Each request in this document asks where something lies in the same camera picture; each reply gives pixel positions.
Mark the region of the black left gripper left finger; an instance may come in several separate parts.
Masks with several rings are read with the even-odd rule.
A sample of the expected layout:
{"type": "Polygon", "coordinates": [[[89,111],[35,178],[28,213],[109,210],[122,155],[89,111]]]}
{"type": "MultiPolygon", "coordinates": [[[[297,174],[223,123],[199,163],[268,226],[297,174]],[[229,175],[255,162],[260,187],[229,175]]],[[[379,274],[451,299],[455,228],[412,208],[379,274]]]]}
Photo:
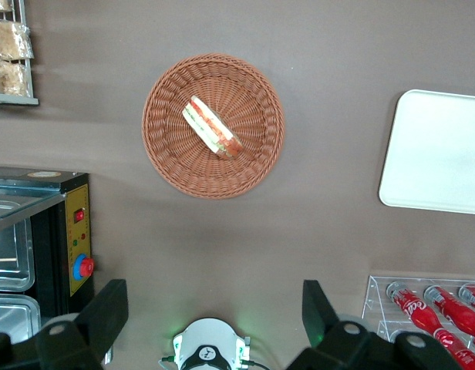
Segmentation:
{"type": "Polygon", "coordinates": [[[127,284],[113,279],[76,315],[52,319],[35,336],[41,369],[101,369],[128,319],[127,284]]]}

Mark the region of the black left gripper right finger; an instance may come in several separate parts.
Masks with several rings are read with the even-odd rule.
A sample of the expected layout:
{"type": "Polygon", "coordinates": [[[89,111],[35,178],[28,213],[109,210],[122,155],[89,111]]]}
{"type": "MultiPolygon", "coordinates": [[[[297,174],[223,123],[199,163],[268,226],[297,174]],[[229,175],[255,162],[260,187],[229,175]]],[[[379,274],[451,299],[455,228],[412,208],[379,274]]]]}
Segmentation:
{"type": "Polygon", "coordinates": [[[314,280],[302,288],[302,322],[310,346],[289,369],[393,369],[391,344],[357,319],[342,320],[314,280]]]}

